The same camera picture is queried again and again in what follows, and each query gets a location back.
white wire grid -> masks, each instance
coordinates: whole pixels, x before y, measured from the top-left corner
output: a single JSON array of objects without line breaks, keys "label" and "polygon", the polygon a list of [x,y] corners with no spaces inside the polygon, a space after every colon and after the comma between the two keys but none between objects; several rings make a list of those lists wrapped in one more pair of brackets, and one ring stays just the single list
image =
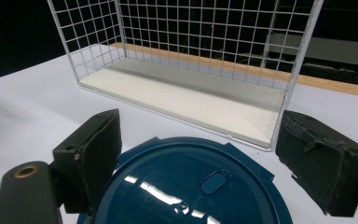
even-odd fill
[{"label": "white wire grid", "polygon": [[[289,45],[286,38],[311,35],[307,20],[312,1],[48,1],[77,78],[132,57],[286,89],[276,83],[289,80],[280,71],[297,75],[296,57],[283,53],[300,52],[300,46]],[[284,35],[282,43],[269,43],[275,33]],[[144,48],[108,47],[120,42]],[[177,54],[167,57],[154,49]],[[269,69],[268,78],[262,76],[264,67]]]}]

wooden edge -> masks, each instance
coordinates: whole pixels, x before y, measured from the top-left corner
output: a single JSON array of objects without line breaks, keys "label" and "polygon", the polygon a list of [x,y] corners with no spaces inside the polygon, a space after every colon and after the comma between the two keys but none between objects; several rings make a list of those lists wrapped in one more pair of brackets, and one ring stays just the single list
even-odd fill
[{"label": "wooden edge", "polygon": [[[120,48],[120,49],[123,48],[122,43],[115,43],[112,44],[111,46],[114,48]],[[216,59],[209,59],[209,58],[199,57],[195,55],[188,55],[184,53],[168,51],[165,49],[154,49],[150,47],[142,47],[138,45],[127,44],[127,50],[143,52],[151,55],[158,55],[166,58],[174,58],[181,61],[188,61],[190,63],[199,63],[202,65],[223,68],[226,70],[234,70],[236,72],[252,74],[255,76],[276,78],[282,81],[288,81],[290,79],[290,73],[287,72],[275,71],[272,69],[260,68],[251,65],[248,66],[246,64],[225,62]],[[306,86],[312,86],[316,88],[330,90],[330,91],[339,91],[348,94],[358,95],[358,85],[345,83],[345,82],[299,75],[297,79],[297,83]]]}]

blue round lid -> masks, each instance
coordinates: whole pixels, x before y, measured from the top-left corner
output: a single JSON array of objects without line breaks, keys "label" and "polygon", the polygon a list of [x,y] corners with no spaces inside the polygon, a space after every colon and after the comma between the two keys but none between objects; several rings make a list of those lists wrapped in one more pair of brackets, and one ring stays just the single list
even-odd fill
[{"label": "blue round lid", "polygon": [[154,138],[120,155],[94,223],[292,223],[272,179],[231,144]]}]

white base panel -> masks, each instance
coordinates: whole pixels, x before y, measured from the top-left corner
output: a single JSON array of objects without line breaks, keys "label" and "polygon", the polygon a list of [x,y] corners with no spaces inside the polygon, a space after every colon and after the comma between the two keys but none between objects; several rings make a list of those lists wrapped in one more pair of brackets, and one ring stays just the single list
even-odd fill
[{"label": "white base panel", "polygon": [[125,59],[80,85],[270,148],[283,90]]}]

table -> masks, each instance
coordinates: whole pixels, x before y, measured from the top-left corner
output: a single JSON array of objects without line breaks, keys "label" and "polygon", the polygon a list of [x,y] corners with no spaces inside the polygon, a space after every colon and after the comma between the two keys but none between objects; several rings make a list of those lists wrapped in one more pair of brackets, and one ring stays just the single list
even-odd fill
[{"label": "table", "polygon": [[[152,138],[193,136],[231,143],[275,174],[294,223],[358,223],[355,217],[325,216],[291,178],[273,152],[262,152],[153,111],[80,88],[66,56],[0,77],[0,180],[27,161],[52,162],[51,150],[89,117],[104,110],[120,111],[123,151]],[[358,142],[358,96],[296,85],[290,110],[308,114]],[[62,209],[63,223],[77,215]]]}]

